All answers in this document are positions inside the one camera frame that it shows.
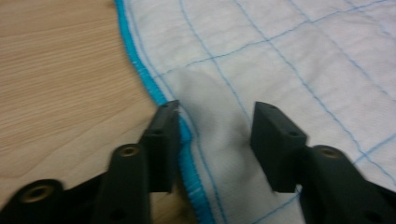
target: blue hem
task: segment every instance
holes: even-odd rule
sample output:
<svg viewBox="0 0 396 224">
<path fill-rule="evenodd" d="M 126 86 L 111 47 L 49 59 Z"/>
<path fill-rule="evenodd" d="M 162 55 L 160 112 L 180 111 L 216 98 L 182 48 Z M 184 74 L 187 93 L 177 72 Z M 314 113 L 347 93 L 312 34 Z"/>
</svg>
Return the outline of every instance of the blue hem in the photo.
<svg viewBox="0 0 396 224">
<path fill-rule="evenodd" d="M 120 35 L 122 37 L 127 55 L 137 74 L 140 76 L 148 94 L 157 105 L 166 103 L 168 100 L 158 87 L 149 73 L 149 70 L 143 65 L 140 57 L 134 47 L 134 40 L 129 31 L 128 21 L 125 16 L 125 7 L 123 0 L 115 0 L 117 12 L 119 16 Z M 195 167 L 195 163 L 191 154 L 191 131 L 186 121 L 180 120 L 182 149 L 179 154 L 179 167 L 186 191 L 190 198 L 195 215 L 200 223 L 215 223 L 209 201 L 207 200 L 204 187 Z"/>
</svg>

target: wooden table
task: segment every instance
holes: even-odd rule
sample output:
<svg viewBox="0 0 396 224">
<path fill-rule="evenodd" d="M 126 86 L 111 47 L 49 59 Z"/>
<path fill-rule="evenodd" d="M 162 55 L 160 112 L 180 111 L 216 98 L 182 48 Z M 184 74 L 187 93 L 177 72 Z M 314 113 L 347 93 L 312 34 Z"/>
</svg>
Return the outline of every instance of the wooden table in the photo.
<svg viewBox="0 0 396 224">
<path fill-rule="evenodd" d="M 102 173 L 155 112 L 111 0 L 0 0 L 0 206 L 42 178 Z M 194 223 L 184 193 L 151 194 L 154 223 Z"/>
</svg>

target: towel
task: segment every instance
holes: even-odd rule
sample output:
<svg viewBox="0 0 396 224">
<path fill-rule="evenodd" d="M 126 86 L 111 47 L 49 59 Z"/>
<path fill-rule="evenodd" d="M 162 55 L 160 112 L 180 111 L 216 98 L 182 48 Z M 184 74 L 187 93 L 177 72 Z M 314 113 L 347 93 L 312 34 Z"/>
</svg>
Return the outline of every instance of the towel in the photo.
<svg viewBox="0 0 396 224">
<path fill-rule="evenodd" d="M 180 101 L 179 167 L 200 223 L 304 223 L 299 194 L 272 192 L 249 147 L 256 101 L 396 190 L 394 0 L 116 3 L 147 91 Z"/>
</svg>

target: brass screw hole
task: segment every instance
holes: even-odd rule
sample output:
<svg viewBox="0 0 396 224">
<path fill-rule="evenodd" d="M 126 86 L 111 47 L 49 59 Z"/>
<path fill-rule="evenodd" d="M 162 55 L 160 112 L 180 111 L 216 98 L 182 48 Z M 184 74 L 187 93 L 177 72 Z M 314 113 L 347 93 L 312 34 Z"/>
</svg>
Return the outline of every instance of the brass screw hole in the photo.
<svg viewBox="0 0 396 224">
<path fill-rule="evenodd" d="M 139 153 L 139 148 L 137 147 L 125 147 L 120 151 L 122 157 L 131 157 Z"/>
<path fill-rule="evenodd" d="M 51 185 L 40 185 L 32 189 L 28 189 L 21 196 L 21 202 L 23 203 L 35 203 L 41 201 L 53 192 L 53 186 Z"/>
</svg>

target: black plastic part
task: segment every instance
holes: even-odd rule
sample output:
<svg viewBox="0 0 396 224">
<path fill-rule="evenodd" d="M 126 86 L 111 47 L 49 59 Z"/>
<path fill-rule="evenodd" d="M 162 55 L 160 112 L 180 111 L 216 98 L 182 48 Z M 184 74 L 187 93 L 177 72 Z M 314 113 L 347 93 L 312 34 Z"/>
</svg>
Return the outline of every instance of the black plastic part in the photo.
<svg viewBox="0 0 396 224">
<path fill-rule="evenodd" d="M 340 150 L 307 148 L 302 163 L 300 202 L 307 224 L 396 223 L 388 203 Z"/>
<path fill-rule="evenodd" d="M 104 176 L 92 223 L 150 223 L 146 150 L 138 144 L 117 148 Z"/>
<path fill-rule="evenodd" d="M 171 191 L 177 173 L 177 108 L 178 101 L 161 105 L 140 144 L 117 148 L 106 173 L 69 190 L 57 180 L 23 187 L 0 212 L 0 223 L 150 223 L 149 193 Z M 21 200 L 26 192 L 29 203 Z"/>
<path fill-rule="evenodd" d="M 20 189 L 0 214 L 0 223 L 57 223 L 62 212 L 62 184 L 53 179 L 37 180 Z"/>
<path fill-rule="evenodd" d="M 396 194 L 366 181 L 340 150 L 305 145 L 279 109 L 256 103 L 251 147 L 274 191 L 294 192 L 307 224 L 396 223 Z"/>
<path fill-rule="evenodd" d="M 296 156 L 306 140 L 306 134 L 277 107 L 256 103 L 250 145 L 272 190 L 295 191 Z"/>
<path fill-rule="evenodd" d="M 178 101 L 161 105 L 139 144 L 148 151 L 149 190 L 171 192 L 180 151 Z"/>
</svg>

